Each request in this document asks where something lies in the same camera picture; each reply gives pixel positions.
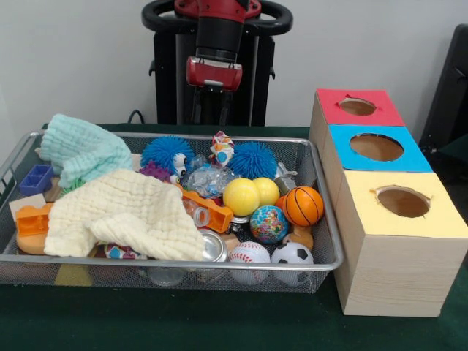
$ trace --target white wall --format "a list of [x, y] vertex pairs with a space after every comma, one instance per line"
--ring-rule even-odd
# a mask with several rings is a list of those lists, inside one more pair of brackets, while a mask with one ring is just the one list
[[284, 0], [268, 124], [308, 126], [316, 88], [383, 88], [416, 138], [467, 0]]
[[[153, 33], [140, 21], [148, 1], [2, 0], [1, 148], [58, 112], [121, 123], [139, 108], [155, 121]], [[295, 22], [276, 38], [268, 125], [308, 126], [318, 87], [384, 88], [419, 137], [468, 1], [281, 3]]]

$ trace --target light blue towel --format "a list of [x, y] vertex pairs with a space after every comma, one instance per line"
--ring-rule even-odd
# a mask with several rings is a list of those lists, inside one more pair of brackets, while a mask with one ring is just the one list
[[87, 182], [118, 168], [132, 169], [130, 150], [121, 138], [95, 124], [60, 114], [45, 131], [40, 158], [52, 164], [63, 188], [79, 178]]

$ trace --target yellow box lid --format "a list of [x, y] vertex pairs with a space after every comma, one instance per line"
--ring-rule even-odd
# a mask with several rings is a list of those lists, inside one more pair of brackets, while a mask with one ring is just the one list
[[366, 234], [468, 238], [468, 227], [436, 173], [344, 174]]

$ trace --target yellow ball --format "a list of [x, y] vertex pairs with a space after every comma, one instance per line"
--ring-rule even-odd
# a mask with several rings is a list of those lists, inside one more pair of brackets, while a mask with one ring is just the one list
[[260, 193], [250, 179], [237, 178], [231, 181], [224, 189], [222, 199], [234, 215], [240, 217], [253, 214], [260, 207]]
[[274, 205], [279, 199], [279, 188], [268, 178], [254, 179], [255, 186], [260, 193], [260, 206]]

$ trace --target blue box lid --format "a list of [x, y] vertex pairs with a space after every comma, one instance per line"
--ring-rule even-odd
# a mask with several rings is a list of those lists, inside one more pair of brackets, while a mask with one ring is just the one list
[[330, 125], [343, 168], [432, 172], [406, 127]]

